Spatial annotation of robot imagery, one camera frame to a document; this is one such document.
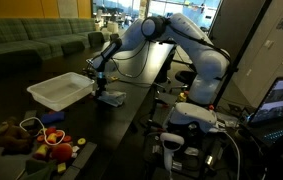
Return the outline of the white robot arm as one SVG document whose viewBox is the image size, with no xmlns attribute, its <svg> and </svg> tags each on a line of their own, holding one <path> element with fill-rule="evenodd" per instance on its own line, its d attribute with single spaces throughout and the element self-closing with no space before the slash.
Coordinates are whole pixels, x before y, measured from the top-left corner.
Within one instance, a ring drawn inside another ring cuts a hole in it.
<svg viewBox="0 0 283 180">
<path fill-rule="evenodd" d="M 169 18 L 150 16 L 137 19 L 124 34 L 111 42 L 92 59 L 97 72 L 105 70 L 105 64 L 119 52 L 131 51 L 144 41 L 172 39 L 188 55 L 197 75 L 190 86 L 189 99 L 198 104 L 208 104 L 230 64 L 226 50 L 217 48 L 208 36 L 188 17 L 175 13 Z"/>
</svg>

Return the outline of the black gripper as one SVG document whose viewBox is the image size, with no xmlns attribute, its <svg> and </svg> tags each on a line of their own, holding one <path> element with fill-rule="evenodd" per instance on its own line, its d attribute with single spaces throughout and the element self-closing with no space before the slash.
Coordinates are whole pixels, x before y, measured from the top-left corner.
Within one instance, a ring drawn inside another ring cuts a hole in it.
<svg viewBox="0 0 283 180">
<path fill-rule="evenodd" d="M 97 88 L 95 90 L 95 97 L 98 98 L 102 95 L 102 92 L 106 90 L 107 79 L 103 72 L 97 73 Z"/>
</svg>

